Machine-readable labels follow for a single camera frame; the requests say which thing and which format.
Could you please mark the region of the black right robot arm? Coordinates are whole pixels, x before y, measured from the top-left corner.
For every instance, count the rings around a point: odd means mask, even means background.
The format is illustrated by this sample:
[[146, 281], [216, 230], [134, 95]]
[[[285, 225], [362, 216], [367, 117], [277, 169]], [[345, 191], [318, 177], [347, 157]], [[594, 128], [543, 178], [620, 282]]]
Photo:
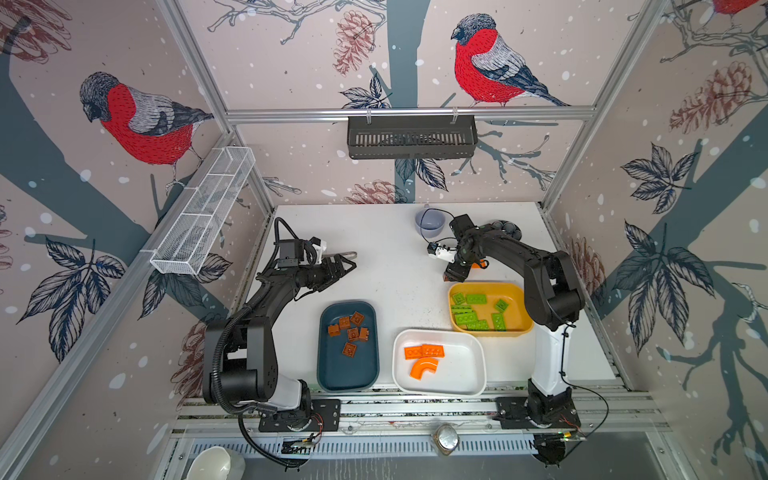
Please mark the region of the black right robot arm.
[[535, 360], [528, 380], [527, 417], [538, 427], [563, 422], [578, 427], [572, 399], [573, 385], [566, 378], [568, 330], [575, 326], [585, 297], [570, 255], [548, 252], [522, 241], [512, 222], [476, 225], [466, 214], [449, 223], [457, 241], [444, 279], [463, 282], [471, 267], [490, 258], [518, 273], [523, 280], [523, 305], [535, 330]]

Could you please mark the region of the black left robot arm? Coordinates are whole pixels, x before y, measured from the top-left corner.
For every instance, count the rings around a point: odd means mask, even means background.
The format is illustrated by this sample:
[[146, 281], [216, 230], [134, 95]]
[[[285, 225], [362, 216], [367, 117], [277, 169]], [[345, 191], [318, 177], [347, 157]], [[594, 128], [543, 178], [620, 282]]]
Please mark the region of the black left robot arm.
[[313, 421], [311, 394], [305, 381], [280, 373], [274, 326], [289, 303], [326, 290], [357, 264], [352, 256], [327, 254], [317, 237], [299, 238], [280, 217], [273, 228], [274, 250], [256, 275], [256, 293], [206, 328], [202, 392], [230, 415], [259, 413], [298, 430]]

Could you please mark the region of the green lego brick top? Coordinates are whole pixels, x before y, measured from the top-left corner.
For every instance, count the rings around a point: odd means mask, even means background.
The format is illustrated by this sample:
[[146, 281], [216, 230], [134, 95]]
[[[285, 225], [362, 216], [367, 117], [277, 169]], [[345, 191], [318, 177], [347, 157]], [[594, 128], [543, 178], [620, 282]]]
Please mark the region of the green lego brick top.
[[495, 331], [505, 331], [506, 330], [506, 322], [504, 318], [504, 314], [501, 312], [494, 312], [491, 314], [491, 319], [493, 323], [493, 328]]

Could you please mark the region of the brown lego brick front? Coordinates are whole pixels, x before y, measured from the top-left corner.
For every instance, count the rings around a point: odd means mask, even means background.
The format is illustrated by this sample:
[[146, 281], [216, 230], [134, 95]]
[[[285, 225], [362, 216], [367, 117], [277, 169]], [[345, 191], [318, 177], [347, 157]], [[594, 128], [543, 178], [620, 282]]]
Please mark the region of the brown lego brick front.
[[353, 315], [350, 317], [350, 321], [351, 321], [351, 323], [352, 323], [352, 324], [354, 324], [355, 326], [360, 326], [360, 325], [362, 324], [362, 322], [364, 321], [364, 315], [363, 315], [363, 314], [361, 314], [360, 312], [355, 312], [355, 313], [354, 313], [354, 314], [353, 314]]

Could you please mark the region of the orange lego brick top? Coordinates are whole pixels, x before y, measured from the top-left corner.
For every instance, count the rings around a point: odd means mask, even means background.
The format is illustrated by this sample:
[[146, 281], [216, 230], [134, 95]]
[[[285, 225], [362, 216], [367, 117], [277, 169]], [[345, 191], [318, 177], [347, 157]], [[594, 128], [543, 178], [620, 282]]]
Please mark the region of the orange lego brick top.
[[423, 344], [421, 346], [422, 358], [444, 358], [445, 351], [442, 345]]

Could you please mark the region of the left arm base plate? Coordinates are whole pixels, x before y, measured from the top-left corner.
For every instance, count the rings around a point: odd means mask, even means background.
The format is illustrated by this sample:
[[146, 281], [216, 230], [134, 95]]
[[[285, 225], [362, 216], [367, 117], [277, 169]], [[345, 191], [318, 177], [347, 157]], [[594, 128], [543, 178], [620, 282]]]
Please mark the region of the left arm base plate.
[[339, 427], [341, 402], [338, 399], [303, 401], [293, 410], [265, 414], [258, 426], [260, 433], [336, 432]]

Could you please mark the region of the orange lego plate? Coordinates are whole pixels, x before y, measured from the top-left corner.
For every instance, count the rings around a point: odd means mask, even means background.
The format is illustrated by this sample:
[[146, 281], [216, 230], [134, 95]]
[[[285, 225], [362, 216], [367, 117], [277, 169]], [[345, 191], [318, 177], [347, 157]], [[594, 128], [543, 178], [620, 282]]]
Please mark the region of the orange lego plate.
[[422, 357], [423, 357], [423, 348], [421, 345], [404, 348], [404, 358], [406, 360], [417, 360]]

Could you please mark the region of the green long lego brick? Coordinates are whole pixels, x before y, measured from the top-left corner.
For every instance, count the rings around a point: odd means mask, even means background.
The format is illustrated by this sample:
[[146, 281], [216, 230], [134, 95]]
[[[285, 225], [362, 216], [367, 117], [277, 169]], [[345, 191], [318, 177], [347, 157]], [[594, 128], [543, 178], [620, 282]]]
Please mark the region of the green long lego brick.
[[490, 327], [487, 320], [476, 320], [467, 323], [465, 329], [470, 331], [489, 331]]

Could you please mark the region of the orange curved lego arch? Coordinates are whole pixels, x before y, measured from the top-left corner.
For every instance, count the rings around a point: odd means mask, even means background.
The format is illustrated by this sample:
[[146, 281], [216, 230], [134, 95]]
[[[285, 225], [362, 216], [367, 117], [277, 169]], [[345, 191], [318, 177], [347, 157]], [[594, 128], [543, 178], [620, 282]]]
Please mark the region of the orange curved lego arch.
[[421, 381], [425, 373], [436, 374], [439, 360], [436, 358], [420, 358], [413, 364], [410, 377]]

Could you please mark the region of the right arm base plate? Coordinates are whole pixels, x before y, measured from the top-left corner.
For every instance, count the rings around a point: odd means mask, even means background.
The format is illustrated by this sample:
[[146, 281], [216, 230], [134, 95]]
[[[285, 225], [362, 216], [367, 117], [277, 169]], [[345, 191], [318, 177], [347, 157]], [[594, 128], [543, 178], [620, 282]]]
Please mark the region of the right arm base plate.
[[498, 397], [496, 415], [502, 429], [580, 429], [581, 420], [571, 399]]

